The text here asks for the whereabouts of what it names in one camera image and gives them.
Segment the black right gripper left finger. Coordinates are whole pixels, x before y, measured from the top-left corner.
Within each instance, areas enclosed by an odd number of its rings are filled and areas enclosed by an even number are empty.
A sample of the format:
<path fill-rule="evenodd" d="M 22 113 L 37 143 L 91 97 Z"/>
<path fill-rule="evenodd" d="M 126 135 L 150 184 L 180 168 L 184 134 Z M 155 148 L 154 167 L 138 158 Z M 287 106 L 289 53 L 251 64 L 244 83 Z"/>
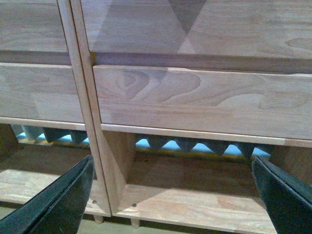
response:
<path fill-rule="evenodd" d="M 92 155 L 0 221 L 2 234 L 77 233 L 95 173 Z"/>

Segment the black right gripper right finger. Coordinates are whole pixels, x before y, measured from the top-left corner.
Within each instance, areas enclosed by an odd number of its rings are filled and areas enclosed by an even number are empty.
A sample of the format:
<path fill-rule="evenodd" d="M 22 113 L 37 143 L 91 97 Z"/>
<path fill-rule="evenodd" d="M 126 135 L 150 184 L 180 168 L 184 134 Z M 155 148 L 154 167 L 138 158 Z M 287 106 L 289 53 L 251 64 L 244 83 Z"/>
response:
<path fill-rule="evenodd" d="M 312 232 L 312 188 L 261 157 L 252 162 L 257 190 L 278 234 Z"/>

